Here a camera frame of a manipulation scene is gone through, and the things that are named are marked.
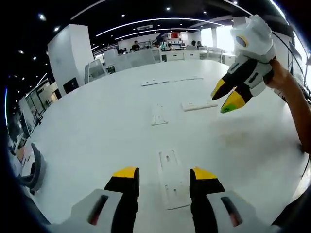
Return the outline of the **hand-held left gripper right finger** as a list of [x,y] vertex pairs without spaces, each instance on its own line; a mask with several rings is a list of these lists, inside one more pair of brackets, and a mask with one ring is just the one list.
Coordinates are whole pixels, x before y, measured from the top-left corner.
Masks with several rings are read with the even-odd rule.
[[279,226],[261,221],[255,208],[218,177],[199,167],[190,170],[190,210],[197,233],[277,233]]

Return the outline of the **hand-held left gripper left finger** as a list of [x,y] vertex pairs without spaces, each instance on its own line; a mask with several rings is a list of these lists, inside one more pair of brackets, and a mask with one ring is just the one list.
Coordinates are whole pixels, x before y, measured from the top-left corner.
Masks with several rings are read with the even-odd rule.
[[76,203],[68,219],[48,226],[50,233],[132,233],[139,197],[139,168],[116,171],[104,189]]

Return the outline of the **person's right hand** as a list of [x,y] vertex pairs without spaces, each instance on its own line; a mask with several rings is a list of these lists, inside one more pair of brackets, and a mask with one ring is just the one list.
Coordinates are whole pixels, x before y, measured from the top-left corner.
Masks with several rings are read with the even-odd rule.
[[292,76],[290,72],[285,69],[277,59],[270,61],[272,67],[273,76],[270,80],[265,81],[265,84],[279,91],[285,90],[292,81]]

